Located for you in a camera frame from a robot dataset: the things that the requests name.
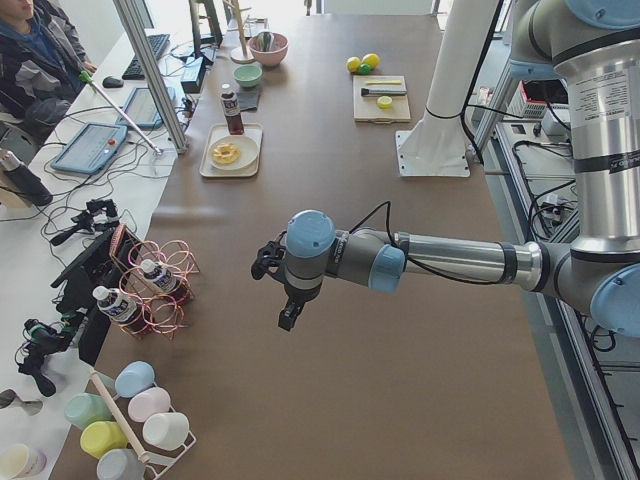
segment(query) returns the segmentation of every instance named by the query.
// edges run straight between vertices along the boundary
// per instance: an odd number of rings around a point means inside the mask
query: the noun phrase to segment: warning label
[[[633,116],[638,119],[640,111],[639,68],[632,66],[617,72],[577,82],[569,89],[571,123],[582,127],[596,122],[608,122]]]

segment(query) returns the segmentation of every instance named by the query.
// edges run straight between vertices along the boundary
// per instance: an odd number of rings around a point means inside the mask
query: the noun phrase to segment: white plate
[[[213,158],[213,150],[221,143],[233,143],[240,150],[240,156],[233,163],[221,164],[217,163]],[[220,140],[211,144],[207,151],[211,164],[220,170],[239,170],[247,167],[258,158],[258,144],[245,135],[227,135]]]

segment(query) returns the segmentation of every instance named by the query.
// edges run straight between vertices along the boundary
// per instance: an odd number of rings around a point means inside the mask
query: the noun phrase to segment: yellow fruit
[[[362,57],[362,63],[366,63],[371,67],[371,69],[374,69],[380,63],[380,57],[375,53],[367,53],[364,57]]]
[[[351,73],[355,73],[361,63],[362,61],[358,57],[351,57],[347,60],[347,70]]]

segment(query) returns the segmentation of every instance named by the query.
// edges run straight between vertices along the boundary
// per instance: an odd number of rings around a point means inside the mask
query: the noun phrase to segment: keyboard
[[[162,52],[169,44],[169,34],[160,33],[156,35],[147,35],[147,40],[149,40],[149,45],[151,45],[151,50],[153,51],[153,55],[156,57],[156,60],[160,59]],[[123,80],[141,80],[144,78],[144,72],[142,71],[142,65],[138,61],[137,57],[133,57],[131,63],[122,74]]]

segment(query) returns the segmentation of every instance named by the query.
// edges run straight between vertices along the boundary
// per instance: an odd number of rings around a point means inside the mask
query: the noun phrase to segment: blue cup
[[[93,422],[111,420],[111,412],[102,397],[79,393],[67,402],[64,416],[69,423],[84,430]]]
[[[138,393],[151,388],[156,374],[147,362],[133,362],[127,365],[116,378],[116,392],[123,398],[133,398]]]

